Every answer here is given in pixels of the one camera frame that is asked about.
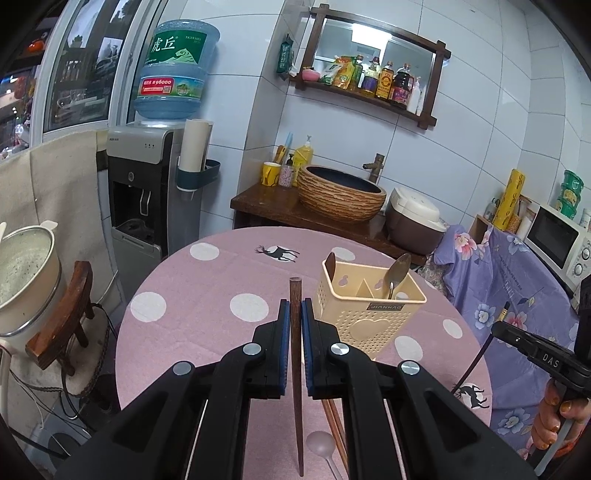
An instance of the mirror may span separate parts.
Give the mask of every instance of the mirror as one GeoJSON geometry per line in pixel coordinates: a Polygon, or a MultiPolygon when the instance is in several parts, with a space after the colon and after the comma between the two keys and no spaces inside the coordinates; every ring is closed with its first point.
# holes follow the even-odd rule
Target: mirror
{"type": "Polygon", "coordinates": [[[411,65],[411,74],[421,77],[421,85],[428,85],[435,54],[388,32],[362,24],[326,19],[318,48],[314,53],[314,70],[323,72],[340,56],[363,56],[363,71],[374,57],[379,57],[380,66],[392,62],[396,72],[405,63],[411,65]]]}

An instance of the bronze faucet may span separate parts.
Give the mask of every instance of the bronze faucet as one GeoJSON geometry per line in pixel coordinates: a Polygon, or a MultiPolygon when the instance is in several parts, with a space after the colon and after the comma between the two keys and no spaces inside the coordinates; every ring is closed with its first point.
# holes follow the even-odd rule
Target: bronze faucet
{"type": "Polygon", "coordinates": [[[375,160],[373,163],[364,163],[364,170],[371,170],[369,174],[369,181],[376,183],[379,177],[379,171],[384,167],[384,156],[381,153],[375,154],[375,160]]]}

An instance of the hand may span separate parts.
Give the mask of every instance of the hand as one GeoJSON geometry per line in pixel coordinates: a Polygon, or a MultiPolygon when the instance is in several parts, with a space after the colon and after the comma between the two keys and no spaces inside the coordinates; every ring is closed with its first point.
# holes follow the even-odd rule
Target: hand
{"type": "MultiPolygon", "coordinates": [[[[554,380],[550,380],[546,385],[544,399],[540,402],[540,409],[531,429],[534,445],[540,450],[548,449],[558,439],[560,418],[557,411],[559,402],[560,395],[554,385],[554,380]]],[[[589,417],[591,417],[591,401],[582,398],[566,401],[560,406],[560,415],[565,419],[574,420],[573,427],[561,445],[562,448],[575,441],[587,426],[589,417]]]]}

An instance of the paper roll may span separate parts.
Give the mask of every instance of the paper roll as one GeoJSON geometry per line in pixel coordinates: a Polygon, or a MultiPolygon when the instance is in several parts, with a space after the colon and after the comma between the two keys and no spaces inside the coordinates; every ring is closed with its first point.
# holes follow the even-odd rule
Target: paper roll
{"type": "Polygon", "coordinates": [[[212,126],[207,120],[187,120],[178,159],[179,170],[191,173],[205,170],[212,126]]]}
{"type": "Polygon", "coordinates": [[[499,230],[504,231],[509,225],[509,220],[511,220],[511,215],[515,211],[515,205],[519,201],[519,195],[521,195],[521,189],[524,183],[525,175],[519,170],[511,170],[511,176],[509,177],[509,182],[507,182],[501,204],[497,208],[495,218],[492,221],[492,224],[499,230]]]}

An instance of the water bottle label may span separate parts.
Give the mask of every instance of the water bottle label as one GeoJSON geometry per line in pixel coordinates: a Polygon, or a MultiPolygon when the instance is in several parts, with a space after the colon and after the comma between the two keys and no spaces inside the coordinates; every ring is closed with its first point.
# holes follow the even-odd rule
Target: water bottle label
{"type": "Polygon", "coordinates": [[[175,62],[198,64],[207,34],[192,30],[160,32],[152,39],[145,64],[175,62]]]}
{"type": "Polygon", "coordinates": [[[144,77],[139,81],[138,97],[171,96],[201,98],[203,80],[189,77],[144,77]]]}

